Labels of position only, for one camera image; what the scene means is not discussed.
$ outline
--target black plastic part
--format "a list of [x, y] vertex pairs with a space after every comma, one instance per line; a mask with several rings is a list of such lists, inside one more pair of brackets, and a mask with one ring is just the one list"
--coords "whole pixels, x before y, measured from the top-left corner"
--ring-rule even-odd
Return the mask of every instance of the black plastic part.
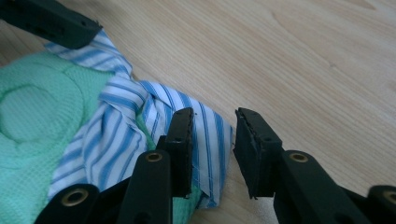
[[96, 201], [88, 223], [116, 223], [130, 178], [122, 180], [120, 183], [99, 194], [99, 199]]
[[55, 0], [0, 1], [0, 19], [69, 49], [88, 45], [102, 29]]
[[[296, 150], [285, 151], [279, 171], [280, 185], [284, 189], [276, 192], [275, 205], [282, 203], [278, 200], [290, 197], [293, 207], [288, 210], [297, 209], [299, 223], [370, 223], [309, 154]], [[275, 206], [276, 215], [284, 216], [283, 209], [284, 206]]]
[[277, 221], [282, 224], [299, 224], [302, 223], [301, 215], [298, 213], [296, 204], [290, 197], [288, 189], [279, 185], [274, 198], [274, 208], [276, 210]]
[[166, 151], [139, 156], [117, 223], [172, 223], [171, 163]]
[[99, 197], [97, 187], [77, 184], [61, 190], [37, 217], [35, 224], [87, 223]]
[[396, 188], [374, 186], [367, 196], [366, 211], [374, 223], [396, 223]]
[[171, 156], [172, 196], [186, 197], [191, 193], [192, 177], [192, 108], [175, 112], [168, 134], [158, 141], [157, 148]]
[[249, 197], [273, 197], [276, 189], [276, 165], [282, 140], [255, 111], [239, 108], [233, 150], [247, 184]]

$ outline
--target screw hole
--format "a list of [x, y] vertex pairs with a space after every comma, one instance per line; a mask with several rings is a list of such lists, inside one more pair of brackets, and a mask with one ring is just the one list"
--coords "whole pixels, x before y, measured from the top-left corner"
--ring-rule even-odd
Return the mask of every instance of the screw hole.
[[384, 191], [384, 197], [393, 204], [396, 204], [396, 191]]
[[88, 198], [88, 191], [85, 189], [73, 189], [62, 197], [62, 204], [71, 207], [84, 202]]
[[147, 161], [160, 161], [163, 159], [163, 155], [153, 152], [146, 156]]
[[291, 153], [290, 158], [297, 162], [307, 162], [308, 158], [301, 153]]

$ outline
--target wooden table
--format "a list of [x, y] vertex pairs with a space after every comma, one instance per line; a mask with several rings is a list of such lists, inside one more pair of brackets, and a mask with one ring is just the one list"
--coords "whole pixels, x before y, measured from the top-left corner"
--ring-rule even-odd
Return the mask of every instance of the wooden table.
[[[285, 149], [310, 153], [341, 186], [396, 186], [394, 0], [70, 0], [98, 20], [134, 77], [195, 97], [235, 127], [253, 109]], [[0, 23], [0, 65], [43, 40]], [[191, 223], [276, 223], [251, 201], [234, 155], [219, 208]]]

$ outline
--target striped shirt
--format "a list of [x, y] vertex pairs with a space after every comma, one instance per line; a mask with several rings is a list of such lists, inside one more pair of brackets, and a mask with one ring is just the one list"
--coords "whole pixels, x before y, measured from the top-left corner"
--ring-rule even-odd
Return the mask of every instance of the striped shirt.
[[132, 66], [104, 31], [82, 49], [65, 49], [56, 44], [48, 44], [47, 49], [81, 66], [114, 73], [99, 95], [99, 106], [92, 118], [66, 148], [53, 174], [49, 199], [73, 184], [88, 183], [104, 190], [131, 176], [138, 156], [148, 150], [148, 140], [136, 125], [136, 115], [142, 113], [156, 143], [166, 135], [173, 113], [192, 107], [192, 184], [204, 193], [199, 207], [219, 205], [233, 139], [227, 121], [180, 91], [133, 80]]

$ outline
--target green towel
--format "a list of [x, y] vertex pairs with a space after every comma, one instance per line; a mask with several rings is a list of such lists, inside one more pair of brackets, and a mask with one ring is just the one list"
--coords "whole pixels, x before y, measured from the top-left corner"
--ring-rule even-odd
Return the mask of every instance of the green towel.
[[0, 223], [32, 223], [110, 73], [43, 52], [0, 69]]

